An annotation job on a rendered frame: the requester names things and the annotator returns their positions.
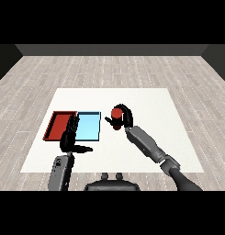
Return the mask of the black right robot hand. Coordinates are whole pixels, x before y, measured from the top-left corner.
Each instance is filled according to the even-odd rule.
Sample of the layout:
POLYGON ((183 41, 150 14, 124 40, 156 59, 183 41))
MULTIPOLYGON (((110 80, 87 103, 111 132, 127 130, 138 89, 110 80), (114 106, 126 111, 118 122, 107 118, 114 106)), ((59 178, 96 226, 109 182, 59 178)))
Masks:
MULTIPOLYGON (((121 127, 132 128, 133 127, 133 116, 132 116, 131 110, 123 104, 116 105, 116 106, 114 106, 114 108, 120 108, 122 110, 123 125, 121 127)), ((112 118, 111 117, 105 117, 105 120, 112 126, 112 118)))

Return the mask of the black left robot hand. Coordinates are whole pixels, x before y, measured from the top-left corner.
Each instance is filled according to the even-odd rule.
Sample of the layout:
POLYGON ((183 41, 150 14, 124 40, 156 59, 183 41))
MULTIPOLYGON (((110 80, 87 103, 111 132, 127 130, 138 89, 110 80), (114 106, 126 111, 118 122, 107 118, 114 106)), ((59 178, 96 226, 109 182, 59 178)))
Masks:
POLYGON ((79 116, 71 115, 68 119, 66 130, 62 133, 60 140, 60 149, 62 152, 76 152, 85 153, 92 151, 91 147, 81 146, 75 144, 76 131, 79 123, 79 116))

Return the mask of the small red can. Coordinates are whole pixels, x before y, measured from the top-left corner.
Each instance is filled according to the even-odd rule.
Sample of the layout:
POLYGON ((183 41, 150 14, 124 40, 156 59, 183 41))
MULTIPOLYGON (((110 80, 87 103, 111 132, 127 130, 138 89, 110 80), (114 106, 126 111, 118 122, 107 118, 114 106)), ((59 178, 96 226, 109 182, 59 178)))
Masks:
POLYGON ((123 125, 122 110, 120 108, 113 108, 111 111, 112 126, 114 130, 120 130, 123 125))

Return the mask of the red shallow open box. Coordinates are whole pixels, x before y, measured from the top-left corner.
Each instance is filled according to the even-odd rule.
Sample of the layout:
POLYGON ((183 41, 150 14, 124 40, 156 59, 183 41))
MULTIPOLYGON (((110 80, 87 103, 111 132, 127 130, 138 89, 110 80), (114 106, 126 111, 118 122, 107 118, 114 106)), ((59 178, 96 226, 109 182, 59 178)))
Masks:
POLYGON ((54 111, 42 139, 45 141, 60 141, 63 132, 66 130, 69 117, 71 115, 76 116, 76 114, 76 111, 54 111))

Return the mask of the light blue shallow open box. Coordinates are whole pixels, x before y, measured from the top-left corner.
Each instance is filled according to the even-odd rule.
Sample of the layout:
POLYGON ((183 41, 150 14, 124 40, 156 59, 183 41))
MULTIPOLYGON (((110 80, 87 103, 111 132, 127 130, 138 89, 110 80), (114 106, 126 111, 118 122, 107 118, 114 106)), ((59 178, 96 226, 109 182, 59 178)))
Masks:
POLYGON ((99 141, 101 114, 98 111, 80 111, 76 141, 99 141))

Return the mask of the dark grey robot body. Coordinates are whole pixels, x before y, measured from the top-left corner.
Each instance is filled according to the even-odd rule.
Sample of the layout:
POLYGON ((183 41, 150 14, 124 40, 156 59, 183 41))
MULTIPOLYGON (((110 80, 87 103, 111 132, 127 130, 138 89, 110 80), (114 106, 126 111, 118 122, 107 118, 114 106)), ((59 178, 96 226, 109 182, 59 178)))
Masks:
POLYGON ((108 179, 108 173, 102 173, 101 179, 87 184, 85 191, 140 191, 137 184, 125 181, 122 173, 116 173, 115 180, 108 179))

